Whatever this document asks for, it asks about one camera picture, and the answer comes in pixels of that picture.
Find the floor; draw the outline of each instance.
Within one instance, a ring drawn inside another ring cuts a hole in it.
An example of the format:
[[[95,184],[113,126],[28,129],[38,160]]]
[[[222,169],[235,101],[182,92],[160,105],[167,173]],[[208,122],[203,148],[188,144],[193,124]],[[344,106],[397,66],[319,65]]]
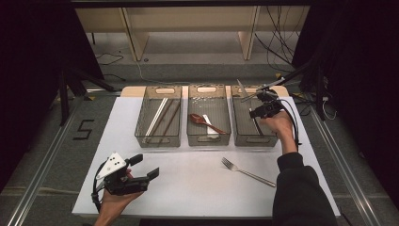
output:
[[[297,34],[287,34],[295,49]],[[269,44],[272,34],[258,34]],[[243,60],[236,33],[153,33],[141,61],[134,62],[124,34],[95,34],[92,49],[98,57],[105,82],[123,88],[132,85],[173,83],[187,85],[195,82],[235,85],[263,84],[287,74],[292,67],[274,57],[255,40],[251,60]],[[271,48],[283,55],[280,43]],[[299,93],[300,76],[286,84],[290,93]],[[54,100],[43,121],[30,152],[26,153],[0,195],[0,225],[89,225],[95,218],[81,218],[71,213],[81,184],[96,152],[102,132],[118,92],[109,93],[86,82],[89,93],[84,98],[70,93],[71,120],[60,123],[60,102]],[[320,121],[309,102],[311,93],[300,93],[295,99],[301,120],[307,130],[329,188],[343,216],[339,225],[399,225],[399,213],[389,196],[361,157],[359,149],[340,120]],[[334,109],[326,105],[333,119]],[[85,126],[92,131],[79,132]],[[141,225],[269,225],[270,221],[193,221],[141,220]],[[138,218],[119,218],[114,225],[139,225]]]

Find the black sleeve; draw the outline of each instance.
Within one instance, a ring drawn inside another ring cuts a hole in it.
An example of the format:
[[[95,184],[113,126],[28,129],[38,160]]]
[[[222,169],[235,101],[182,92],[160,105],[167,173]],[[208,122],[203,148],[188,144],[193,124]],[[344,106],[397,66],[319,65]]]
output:
[[[300,153],[278,159],[279,177],[273,204],[273,225],[337,225],[316,172],[303,165]]]

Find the metal fork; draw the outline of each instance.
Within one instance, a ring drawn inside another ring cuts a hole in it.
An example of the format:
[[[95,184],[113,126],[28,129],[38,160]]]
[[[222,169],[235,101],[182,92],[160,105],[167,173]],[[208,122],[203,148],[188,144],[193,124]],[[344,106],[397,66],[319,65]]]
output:
[[[264,179],[262,177],[259,177],[257,175],[252,174],[252,173],[249,173],[247,171],[243,171],[241,169],[238,169],[237,166],[235,166],[231,161],[227,160],[226,158],[222,158],[222,163],[231,171],[240,171],[240,172],[244,173],[245,175],[252,177],[253,179],[256,179],[256,180],[258,180],[258,181],[260,181],[262,183],[267,184],[268,186],[272,186],[272,187],[276,186],[276,184],[274,184],[273,182],[267,181],[266,179]]]

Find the white tabletop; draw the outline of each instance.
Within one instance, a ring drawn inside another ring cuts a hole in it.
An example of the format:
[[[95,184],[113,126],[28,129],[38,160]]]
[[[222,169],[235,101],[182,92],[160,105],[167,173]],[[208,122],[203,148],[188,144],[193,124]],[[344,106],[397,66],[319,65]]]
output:
[[[304,163],[312,166],[320,179],[336,216],[337,205],[327,186],[294,101],[284,97],[294,109],[299,127],[299,151]],[[186,136],[187,99],[183,101],[182,136],[179,148],[140,148],[135,129],[142,98],[117,98],[88,175],[82,185],[72,212],[80,216],[97,215],[91,201],[95,173],[113,152],[124,159],[143,153],[144,160],[131,167],[134,176],[145,176],[160,168],[146,191],[129,204],[123,215],[136,218],[270,218],[276,189],[240,172],[233,172],[221,163],[226,157],[240,169],[269,181],[279,175],[277,158],[281,155],[278,141],[275,147],[236,147],[233,135],[228,146],[190,147]]]

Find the spoon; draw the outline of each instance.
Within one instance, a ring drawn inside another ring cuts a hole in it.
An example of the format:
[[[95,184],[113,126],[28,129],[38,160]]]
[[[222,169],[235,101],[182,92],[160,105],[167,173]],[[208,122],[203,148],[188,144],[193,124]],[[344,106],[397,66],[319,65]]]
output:
[[[202,116],[200,116],[200,115],[197,115],[197,114],[190,114],[190,120],[191,120],[193,123],[205,124],[205,125],[207,125],[207,126],[213,128],[213,129],[214,129],[215,131],[217,131],[219,134],[227,134],[227,133],[224,132],[223,130],[217,129],[217,128],[214,127],[212,124],[207,123],[206,120],[205,120]]]

